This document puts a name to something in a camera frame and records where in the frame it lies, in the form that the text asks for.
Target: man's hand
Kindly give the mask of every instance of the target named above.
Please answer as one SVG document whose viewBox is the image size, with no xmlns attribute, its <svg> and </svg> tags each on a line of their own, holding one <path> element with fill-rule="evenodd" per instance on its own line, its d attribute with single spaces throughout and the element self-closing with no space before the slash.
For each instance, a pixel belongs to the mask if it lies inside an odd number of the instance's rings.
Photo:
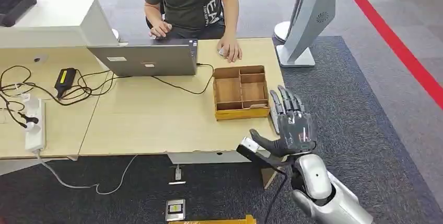
<svg viewBox="0 0 443 224">
<path fill-rule="evenodd" d="M 166 33 L 170 32 L 172 29 L 172 25 L 169 23 L 166 23 L 164 21 L 159 21 L 153 24 L 153 27 L 151 28 L 151 31 L 149 32 L 149 36 L 157 36 L 159 38 L 166 37 Z"/>
<path fill-rule="evenodd" d="M 223 56 L 229 63 L 241 60 L 242 52 L 235 35 L 225 33 L 217 44 L 217 50 L 220 49 L 223 49 Z"/>
</svg>

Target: wooden box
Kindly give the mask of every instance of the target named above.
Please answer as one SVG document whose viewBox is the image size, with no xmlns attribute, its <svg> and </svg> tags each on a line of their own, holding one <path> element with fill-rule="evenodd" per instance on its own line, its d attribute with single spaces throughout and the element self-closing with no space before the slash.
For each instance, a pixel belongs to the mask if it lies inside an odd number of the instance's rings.
<svg viewBox="0 0 443 224">
<path fill-rule="evenodd" d="M 216 68 L 214 101 L 217 120 L 267 117 L 269 98 L 264 66 Z"/>
</svg>

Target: red line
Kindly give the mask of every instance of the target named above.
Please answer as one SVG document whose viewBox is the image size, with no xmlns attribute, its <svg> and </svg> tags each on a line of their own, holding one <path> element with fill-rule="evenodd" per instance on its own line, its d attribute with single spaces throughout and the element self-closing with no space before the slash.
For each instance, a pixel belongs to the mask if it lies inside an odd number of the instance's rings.
<svg viewBox="0 0 443 224">
<path fill-rule="evenodd" d="M 368 0 L 355 0 L 378 33 L 383 37 L 397 57 L 403 62 L 412 76 L 422 85 L 433 100 L 443 109 L 443 88 L 423 67 L 414 54 L 406 47 L 394 31 L 374 9 Z"/>
</svg>

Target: power strip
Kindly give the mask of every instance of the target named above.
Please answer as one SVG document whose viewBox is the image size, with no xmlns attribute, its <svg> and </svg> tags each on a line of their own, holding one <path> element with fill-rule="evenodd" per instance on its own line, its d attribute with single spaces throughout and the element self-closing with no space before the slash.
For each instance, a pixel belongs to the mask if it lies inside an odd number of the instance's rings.
<svg viewBox="0 0 443 224">
<path fill-rule="evenodd" d="M 25 150 L 29 152 L 43 150 L 46 146 L 45 102 L 29 93 L 23 94 L 22 98 L 26 110 L 25 115 L 38 119 L 38 123 L 26 123 Z"/>
</svg>

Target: laptop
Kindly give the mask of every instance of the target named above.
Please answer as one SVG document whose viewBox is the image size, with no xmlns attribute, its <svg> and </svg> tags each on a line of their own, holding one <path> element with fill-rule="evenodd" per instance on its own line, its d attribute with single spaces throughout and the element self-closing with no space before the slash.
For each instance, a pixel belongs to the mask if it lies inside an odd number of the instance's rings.
<svg viewBox="0 0 443 224">
<path fill-rule="evenodd" d="M 197 39 L 155 41 L 151 45 L 89 46 L 117 76 L 195 75 Z"/>
</svg>

